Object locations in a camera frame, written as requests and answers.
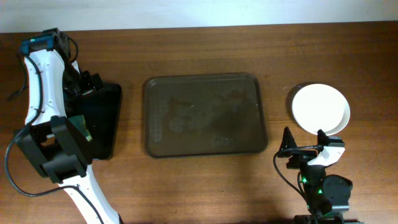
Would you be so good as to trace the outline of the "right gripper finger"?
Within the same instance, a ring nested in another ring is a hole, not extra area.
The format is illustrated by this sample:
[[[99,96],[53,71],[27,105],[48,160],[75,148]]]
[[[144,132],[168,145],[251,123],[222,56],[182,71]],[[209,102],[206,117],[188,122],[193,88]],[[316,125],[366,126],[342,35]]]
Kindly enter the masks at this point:
[[[282,142],[278,150],[277,157],[279,158],[290,157],[292,156],[292,154],[296,149],[297,145],[295,143],[294,137],[290,132],[290,129],[286,126],[284,128]]]
[[[317,144],[319,146],[328,146],[330,144],[330,138],[325,134],[322,129],[317,131]]]

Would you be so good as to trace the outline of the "white plate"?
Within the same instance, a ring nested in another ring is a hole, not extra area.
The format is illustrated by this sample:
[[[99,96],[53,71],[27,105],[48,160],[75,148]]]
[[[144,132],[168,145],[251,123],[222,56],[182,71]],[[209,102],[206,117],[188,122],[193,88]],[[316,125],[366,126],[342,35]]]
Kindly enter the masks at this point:
[[[310,134],[322,129],[326,135],[342,131],[349,123],[351,108],[345,106],[293,106],[292,113],[297,124]]]
[[[344,130],[351,116],[345,96],[336,88],[319,83],[301,88],[292,99],[291,109],[296,123],[314,135],[320,129],[328,136]]]

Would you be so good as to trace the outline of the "yellow green sponge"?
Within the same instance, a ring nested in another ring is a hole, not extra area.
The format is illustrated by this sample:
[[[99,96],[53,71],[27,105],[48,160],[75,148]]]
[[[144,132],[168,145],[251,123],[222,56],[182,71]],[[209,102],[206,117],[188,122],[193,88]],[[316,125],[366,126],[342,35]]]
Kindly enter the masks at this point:
[[[85,117],[83,115],[72,116],[68,119],[78,130],[84,135],[87,141],[92,141],[93,138],[86,127]]]

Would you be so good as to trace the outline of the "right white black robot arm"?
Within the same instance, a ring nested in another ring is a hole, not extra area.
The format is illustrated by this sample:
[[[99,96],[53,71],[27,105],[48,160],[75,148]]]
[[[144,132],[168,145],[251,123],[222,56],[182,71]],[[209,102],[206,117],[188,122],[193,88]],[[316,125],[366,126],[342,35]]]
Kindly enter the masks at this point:
[[[304,199],[308,215],[296,215],[294,224],[340,223],[354,224],[359,220],[345,219],[353,189],[351,180],[340,175],[326,174],[326,168],[336,164],[345,151],[345,143],[337,136],[317,131],[317,143],[299,147],[288,127],[284,128],[279,150],[272,159],[279,176]],[[297,169],[297,185],[289,182],[279,170],[276,159],[287,158],[286,168]]]

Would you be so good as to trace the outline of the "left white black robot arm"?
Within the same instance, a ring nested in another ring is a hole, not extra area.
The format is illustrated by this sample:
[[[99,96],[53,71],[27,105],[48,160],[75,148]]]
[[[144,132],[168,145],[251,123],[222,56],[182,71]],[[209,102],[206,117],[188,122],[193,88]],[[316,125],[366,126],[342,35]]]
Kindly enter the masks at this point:
[[[87,223],[121,223],[92,164],[113,155],[122,89],[81,70],[74,47],[57,28],[22,41],[29,109],[12,143],[41,177],[66,191]]]

